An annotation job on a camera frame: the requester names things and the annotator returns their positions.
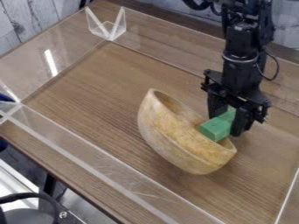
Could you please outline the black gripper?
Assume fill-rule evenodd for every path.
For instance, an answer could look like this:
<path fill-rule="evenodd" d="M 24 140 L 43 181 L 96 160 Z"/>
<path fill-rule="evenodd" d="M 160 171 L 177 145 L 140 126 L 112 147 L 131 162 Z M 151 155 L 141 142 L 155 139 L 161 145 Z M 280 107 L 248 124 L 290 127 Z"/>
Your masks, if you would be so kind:
<path fill-rule="evenodd" d="M 223 69 L 205 69 L 201 89 L 208 94 L 209 118 L 220 116 L 228 107 L 236 110 L 230 134 L 239 137 L 250 130 L 252 123 L 263 123 L 271 101 L 260 90 L 264 79 L 267 56 L 255 54 L 252 57 L 222 55 Z"/>

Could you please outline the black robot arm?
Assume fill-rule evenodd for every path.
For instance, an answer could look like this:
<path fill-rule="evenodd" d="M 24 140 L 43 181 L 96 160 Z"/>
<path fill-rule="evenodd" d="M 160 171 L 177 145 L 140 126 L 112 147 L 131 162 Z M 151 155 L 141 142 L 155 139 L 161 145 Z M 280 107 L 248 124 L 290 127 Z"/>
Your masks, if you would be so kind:
<path fill-rule="evenodd" d="M 267 60 L 274 55 L 267 45 L 275 37 L 272 0 L 181 0 L 196 11 L 209 9 L 220 16 L 223 37 L 223 68 L 207 69 L 200 88 L 208 94 L 208 114 L 214 119 L 235 109 L 230 134 L 238 137 L 255 122 L 267 120 L 271 101 L 260 90 L 266 75 Z"/>

